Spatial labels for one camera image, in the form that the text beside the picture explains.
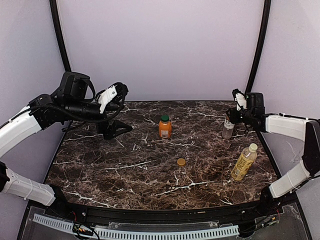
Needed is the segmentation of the clear coffee bottle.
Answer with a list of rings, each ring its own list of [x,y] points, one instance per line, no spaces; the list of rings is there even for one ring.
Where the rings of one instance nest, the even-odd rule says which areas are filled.
[[[230,121],[229,117],[226,116],[223,124],[222,137],[226,140],[230,139],[233,134],[235,125]]]

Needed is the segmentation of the yellow tea bottle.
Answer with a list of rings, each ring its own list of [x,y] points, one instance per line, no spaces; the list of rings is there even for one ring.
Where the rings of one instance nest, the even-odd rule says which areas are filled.
[[[249,147],[244,148],[230,173],[231,177],[235,181],[241,181],[247,174],[250,167],[253,165],[254,161],[257,159],[257,156],[257,151],[250,152]]]

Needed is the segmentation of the gold bottle cap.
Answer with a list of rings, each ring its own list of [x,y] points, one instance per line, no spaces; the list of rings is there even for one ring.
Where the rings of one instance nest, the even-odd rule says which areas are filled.
[[[179,167],[184,167],[187,164],[187,161],[184,158],[179,158],[176,162]]]

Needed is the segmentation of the cream bottle cap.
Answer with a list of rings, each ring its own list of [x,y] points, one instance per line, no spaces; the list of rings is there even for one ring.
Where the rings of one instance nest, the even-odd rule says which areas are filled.
[[[255,143],[251,143],[248,147],[248,150],[252,153],[256,152],[258,150],[258,146]]]

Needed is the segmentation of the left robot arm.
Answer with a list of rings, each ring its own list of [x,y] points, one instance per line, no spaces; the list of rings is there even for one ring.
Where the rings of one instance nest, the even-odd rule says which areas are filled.
[[[34,98],[1,125],[0,155],[4,156],[28,137],[55,123],[92,123],[106,140],[128,133],[133,128],[115,119],[124,109],[128,92],[128,87],[121,82],[96,92],[88,75],[66,71],[52,94]],[[47,207],[66,200],[59,187],[21,176],[3,162],[0,164],[0,191]]]

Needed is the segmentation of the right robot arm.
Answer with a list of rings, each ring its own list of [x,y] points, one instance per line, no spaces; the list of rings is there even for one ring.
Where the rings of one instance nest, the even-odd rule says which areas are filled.
[[[280,199],[299,190],[308,181],[319,177],[320,121],[318,119],[265,113],[264,96],[259,92],[232,91],[236,106],[226,114],[233,124],[243,123],[256,132],[278,134],[304,142],[301,160],[284,176],[264,187],[256,210],[261,215],[272,212]]]

